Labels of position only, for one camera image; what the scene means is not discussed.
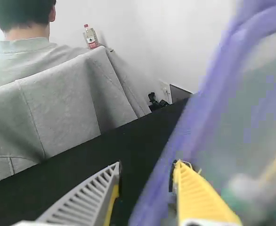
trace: person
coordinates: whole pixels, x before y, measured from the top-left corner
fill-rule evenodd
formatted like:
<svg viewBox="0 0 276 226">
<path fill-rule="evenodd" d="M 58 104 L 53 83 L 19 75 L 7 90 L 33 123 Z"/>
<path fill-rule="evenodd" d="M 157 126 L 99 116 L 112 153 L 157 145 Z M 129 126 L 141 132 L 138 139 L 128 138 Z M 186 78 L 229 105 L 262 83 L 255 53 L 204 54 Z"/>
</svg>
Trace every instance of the person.
<svg viewBox="0 0 276 226">
<path fill-rule="evenodd" d="M 0 86 L 28 77 L 88 49 L 49 42 L 49 23 L 56 18 L 56 0 L 0 0 Z"/>
</svg>

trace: person's neck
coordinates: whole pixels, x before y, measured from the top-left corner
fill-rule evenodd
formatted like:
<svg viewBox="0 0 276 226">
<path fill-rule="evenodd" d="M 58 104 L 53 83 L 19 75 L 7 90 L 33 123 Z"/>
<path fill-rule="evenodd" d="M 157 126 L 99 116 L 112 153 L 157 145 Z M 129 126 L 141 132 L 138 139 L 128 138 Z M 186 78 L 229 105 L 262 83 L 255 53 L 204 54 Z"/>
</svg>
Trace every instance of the person's neck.
<svg viewBox="0 0 276 226">
<path fill-rule="evenodd" d="M 49 26 L 42 26 L 33 24 L 27 28 L 12 28 L 10 31 L 5 32 L 6 41 L 15 41 L 20 39 L 32 39 L 38 37 L 45 37 L 49 39 Z"/>
</svg>

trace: plastic bottle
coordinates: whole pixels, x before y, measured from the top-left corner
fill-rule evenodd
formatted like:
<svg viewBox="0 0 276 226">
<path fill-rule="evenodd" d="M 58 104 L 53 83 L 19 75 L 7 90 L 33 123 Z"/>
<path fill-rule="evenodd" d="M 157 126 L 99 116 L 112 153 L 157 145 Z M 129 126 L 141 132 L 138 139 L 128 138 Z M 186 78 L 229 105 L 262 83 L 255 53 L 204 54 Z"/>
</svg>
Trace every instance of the plastic bottle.
<svg viewBox="0 0 276 226">
<path fill-rule="evenodd" d="M 86 29 L 85 39 L 89 49 L 97 48 L 99 42 L 95 30 L 92 27 L 89 27 L 88 24 L 85 24 L 84 27 Z"/>
</svg>

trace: red label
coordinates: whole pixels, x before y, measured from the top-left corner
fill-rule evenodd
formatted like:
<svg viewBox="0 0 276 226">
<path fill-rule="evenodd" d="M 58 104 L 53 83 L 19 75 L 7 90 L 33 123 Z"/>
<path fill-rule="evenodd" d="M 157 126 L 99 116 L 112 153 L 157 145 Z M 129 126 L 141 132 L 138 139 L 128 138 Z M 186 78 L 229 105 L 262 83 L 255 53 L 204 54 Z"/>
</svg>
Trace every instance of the red label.
<svg viewBox="0 0 276 226">
<path fill-rule="evenodd" d="M 96 48 L 97 44 L 96 42 L 89 43 L 90 49 Z"/>
</svg>

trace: ribbed plastic part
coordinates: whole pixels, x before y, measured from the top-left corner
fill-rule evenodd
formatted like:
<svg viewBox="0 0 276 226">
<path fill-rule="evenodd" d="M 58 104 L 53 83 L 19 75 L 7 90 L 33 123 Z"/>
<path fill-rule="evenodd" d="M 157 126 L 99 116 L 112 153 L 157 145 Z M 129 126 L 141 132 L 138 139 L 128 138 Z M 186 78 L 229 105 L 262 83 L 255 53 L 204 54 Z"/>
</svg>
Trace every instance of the ribbed plastic part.
<svg viewBox="0 0 276 226">
<path fill-rule="evenodd" d="M 178 161 L 173 173 L 178 197 L 179 225 L 188 219 L 203 219 L 242 225 L 212 186 L 192 168 Z"/>
<path fill-rule="evenodd" d="M 71 190 L 37 221 L 72 226 L 102 226 L 111 194 L 120 179 L 119 162 L 108 166 Z"/>
</svg>

